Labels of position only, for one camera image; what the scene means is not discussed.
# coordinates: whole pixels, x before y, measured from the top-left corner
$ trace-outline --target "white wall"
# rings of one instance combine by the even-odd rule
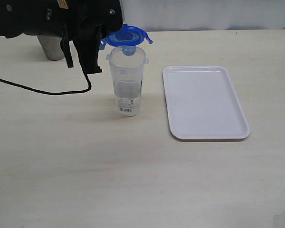
[[[123,0],[125,22],[148,31],[284,29],[285,0]]]

